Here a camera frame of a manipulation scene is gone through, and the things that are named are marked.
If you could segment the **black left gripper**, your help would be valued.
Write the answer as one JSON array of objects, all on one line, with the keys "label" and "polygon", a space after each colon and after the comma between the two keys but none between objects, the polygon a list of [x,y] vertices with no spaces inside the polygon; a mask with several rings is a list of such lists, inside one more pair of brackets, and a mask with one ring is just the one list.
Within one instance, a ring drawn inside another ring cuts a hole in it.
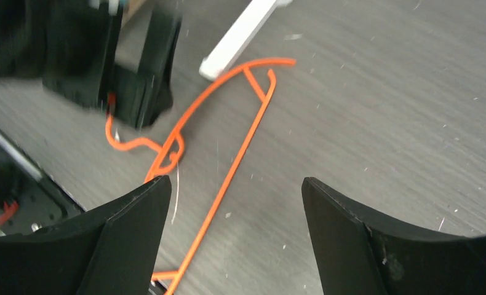
[{"label": "black left gripper", "polygon": [[170,78],[181,16],[156,5],[138,69],[115,62],[122,1],[0,1],[0,77],[40,78],[83,108],[133,128],[173,104]]}]

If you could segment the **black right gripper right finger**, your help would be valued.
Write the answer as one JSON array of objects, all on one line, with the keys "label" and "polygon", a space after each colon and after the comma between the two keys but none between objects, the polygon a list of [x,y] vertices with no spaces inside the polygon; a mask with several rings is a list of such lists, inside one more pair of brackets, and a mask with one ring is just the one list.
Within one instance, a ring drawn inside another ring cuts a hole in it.
[{"label": "black right gripper right finger", "polygon": [[313,177],[301,194],[324,294],[486,294],[486,235],[409,224]]}]

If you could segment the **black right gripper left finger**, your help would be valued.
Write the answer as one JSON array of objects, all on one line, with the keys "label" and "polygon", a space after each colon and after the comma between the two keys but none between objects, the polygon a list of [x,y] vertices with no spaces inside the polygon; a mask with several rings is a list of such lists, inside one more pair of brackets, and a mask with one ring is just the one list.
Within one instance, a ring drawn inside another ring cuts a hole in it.
[{"label": "black right gripper left finger", "polygon": [[147,294],[171,195],[159,176],[56,225],[0,237],[0,294]]}]

